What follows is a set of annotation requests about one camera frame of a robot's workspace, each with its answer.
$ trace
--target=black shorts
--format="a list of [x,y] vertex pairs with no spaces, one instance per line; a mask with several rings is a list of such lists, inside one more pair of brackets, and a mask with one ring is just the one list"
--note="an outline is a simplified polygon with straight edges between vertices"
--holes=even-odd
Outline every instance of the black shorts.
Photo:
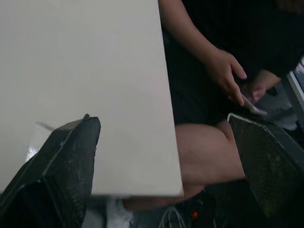
[[236,106],[211,80],[204,65],[172,37],[166,37],[165,54],[175,124],[216,125],[227,119]]

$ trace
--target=white table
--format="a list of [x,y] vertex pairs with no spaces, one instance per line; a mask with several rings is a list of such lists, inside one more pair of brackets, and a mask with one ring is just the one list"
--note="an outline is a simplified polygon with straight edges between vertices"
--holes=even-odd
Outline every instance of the white table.
[[35,122],[98,116],[93,194],[182,194],[157,0],[0,1],[0,191]]

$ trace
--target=black shirt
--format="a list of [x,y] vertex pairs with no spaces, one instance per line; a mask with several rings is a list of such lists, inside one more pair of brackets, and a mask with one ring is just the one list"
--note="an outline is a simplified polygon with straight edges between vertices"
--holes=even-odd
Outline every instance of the black shirt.
[[273,0],[183,0],[200,32],[231,53],[249,80],[266,69],[278,77],[304,55],[304,16],[279,10]]

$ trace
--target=person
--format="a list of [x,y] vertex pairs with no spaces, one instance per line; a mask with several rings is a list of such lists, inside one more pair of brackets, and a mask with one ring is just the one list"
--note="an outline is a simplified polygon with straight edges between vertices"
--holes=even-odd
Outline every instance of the person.
[[227,122],[244,105],[239,87],[258,100],[303,55],[303,0],[159,0],[159,9],[184,197],[109,199],[108,228],[243,179]]

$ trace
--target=smartphone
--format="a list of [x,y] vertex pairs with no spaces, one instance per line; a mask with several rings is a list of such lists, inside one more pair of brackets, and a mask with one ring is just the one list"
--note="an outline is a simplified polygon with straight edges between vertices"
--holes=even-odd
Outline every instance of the smartphone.
[[254,97],[246,90],[244,87],[240,87],[241,94],[245,101],[245,108],[248,109],[251,113],[256,115],[265,116],[268,113],[257,103]]

